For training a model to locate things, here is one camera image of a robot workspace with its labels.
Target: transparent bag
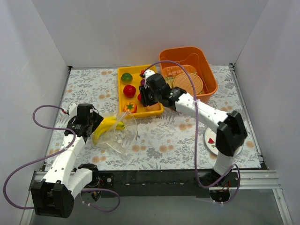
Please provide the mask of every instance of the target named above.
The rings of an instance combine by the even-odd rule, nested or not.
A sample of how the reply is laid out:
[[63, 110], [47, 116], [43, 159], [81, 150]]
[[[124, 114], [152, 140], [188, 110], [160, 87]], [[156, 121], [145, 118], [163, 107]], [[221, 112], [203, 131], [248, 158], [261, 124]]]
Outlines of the transparent bag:
[[[111, 113], [107, 116], [115, 116], [116, 122], [97, 140], [92, 141], [94, 147], [100, 147], [104, 150], [114, 150], [124, 156], [135, 142], [137, 135], [137, 123], [133, 114], [130, 112]], [[118, 130], [116, 127], [119, 122], [123, 122], [125, 128]]]

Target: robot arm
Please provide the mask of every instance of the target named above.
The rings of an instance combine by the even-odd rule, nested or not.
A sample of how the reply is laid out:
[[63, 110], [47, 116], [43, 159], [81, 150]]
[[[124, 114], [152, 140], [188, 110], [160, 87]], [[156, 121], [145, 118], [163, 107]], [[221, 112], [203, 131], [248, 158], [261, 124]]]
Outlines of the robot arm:
[[[178, 87], [171, 89], [162, 75], [152, 70], [142, 71], [141, 76], [145, 78], [145, 85], [139, 87], [143, 106], [160, 102], [165, 107], [195, 117], [194, 98], [185, 90]], [[217, 134], [216, 148], [219, 154], [213, 171], [217, 173], [214, 173], [214, 177], [220, 177], [233, 164], [236, 150], [247, 137], [246, 128], [237, 111], [226, 113], [201, 101], [197, 101], [197, 106], [199, 121]]]
[[[59, 154], [50, 170], [39, 182], [34, 182], [31, 194], [35, 212], [38, 215], [67, 218], [73, 209], [74, 198], [88, 184], [94, 186], [98, 180], [97, 166], [82, 164], [70, 178], [74, 162], [87, 138], [94, 132], [103, 120], [94, 111], [92, 104], [72, 103], [68, 108], [68, 114], [72, 116], [67, 128], [76, 134], [74, 143], [64, 152]], [[62, 147], [71, 143], [73, 134], [66, 131]]]

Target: plastic container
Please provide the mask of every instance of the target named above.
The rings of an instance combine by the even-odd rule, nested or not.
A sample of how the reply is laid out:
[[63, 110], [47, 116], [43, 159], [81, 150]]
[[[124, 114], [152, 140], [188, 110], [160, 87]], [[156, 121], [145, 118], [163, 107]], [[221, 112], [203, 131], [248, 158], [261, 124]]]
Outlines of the plastic container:
[[[135, 142], [137, 135], [137, 123], [132, 113], [130, 112], [119, 112], [110, 113], [105, 115], [115, 116], [116, 122], [113, 124], [105, 133], [103, 133], [95, 142], [91, 140], [92, 145], [95, 147], [101, 147], [106, 150], [114, 150], [122, 155], [127, 155], [128, 150], [132, 147]], [[118, 122], [123, 122], [125, 128], [123, 130], [117, 130]]]
[[[134, 102], [137, 105], [137, 111], [136, 113], [133, 113], [133, 116], [135, 118], [139, 117], [148, 117], [148, 116], [159, 116], [163, 113], [164, 107], [161, 103], [159, 103], [159, 110], [157, 111], [147, 111], [147, 108], [144, 107], [140, 101], [137, 99], [137, 96], [139, 95], [139, 86], [141, 83], [142, 78], [140, 77], [140, 73], [143, 69], [147, 68], [149, 65], [142, 65], [142, 66], [134, 66], [134, 67], [120, 67], [118, 68], [118, 86], [119, 86], [119, 109], [120, 112], [123, 111], [123, 107], [126, 104], [126, 102]], [[150, 68], [154, 72], [156, 72], [155, 66]], [[123, 84], [121, 81], [121, 76], [124, 73], [130, 73], [133, 77], [132, 82], [130, 85], [134, 86], [136, 88], [135, 96], [133, 97], [126, 97], [123, 93], [123, 89], [126, 86], [126, 84]]]
[[[181, 64], [188, 72], [197, 74], [203, 81], [203, 90], [197, 98], [203, 102], [208, 102], [211, 95], [217, 89], [217, 81], [210, 69], [210, 66], [202, 50], [196, 47], [188, 46], [181, 48], [165, 49], [159, 54], [159, 60], [172, 60]], [[183, 73], [183, 70], [172, 63], [161, 63], [161, 73], [163, 77], [177, 76]]]

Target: bunch of bananas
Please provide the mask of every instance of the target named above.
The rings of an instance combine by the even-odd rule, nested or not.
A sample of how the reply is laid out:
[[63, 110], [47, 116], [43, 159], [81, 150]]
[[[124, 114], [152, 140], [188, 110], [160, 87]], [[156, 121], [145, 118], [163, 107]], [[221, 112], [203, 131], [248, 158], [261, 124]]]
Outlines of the bunch of bananas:
[[[115, 124], [117, 118], [112, 116], [112, 117], [105, 117], [102, 122], [100, 123], [100, 125], [97, 127], [97, 129], [93, 132], [92, 134], [92, 140], [93, 140], [93, 144], [96, 145], [98, 143], [98, 139], [99, 137], [105, 133], [106, 131], [108, 131], [109, 128], [111, 128], [112, 125]], [[117, 130], [123, 130], [125, 128], [124, 123], [123, 122], [118, 122], [116, 129]]]

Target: white plate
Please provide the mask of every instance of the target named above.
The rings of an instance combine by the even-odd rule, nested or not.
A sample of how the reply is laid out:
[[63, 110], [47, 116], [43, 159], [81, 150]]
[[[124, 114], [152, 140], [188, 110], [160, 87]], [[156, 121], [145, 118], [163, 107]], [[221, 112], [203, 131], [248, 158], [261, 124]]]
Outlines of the white plate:
[[[208, 149], [215, 155], [218, 155], [219, 151], [216, 148], [216, 133], [214, 133], [210, 128], [207, 128], [204, 133], [204, 142]], [[235, 153], [235, 156], [240, 154], [243, 149], [243, 145], [238, 148]]]

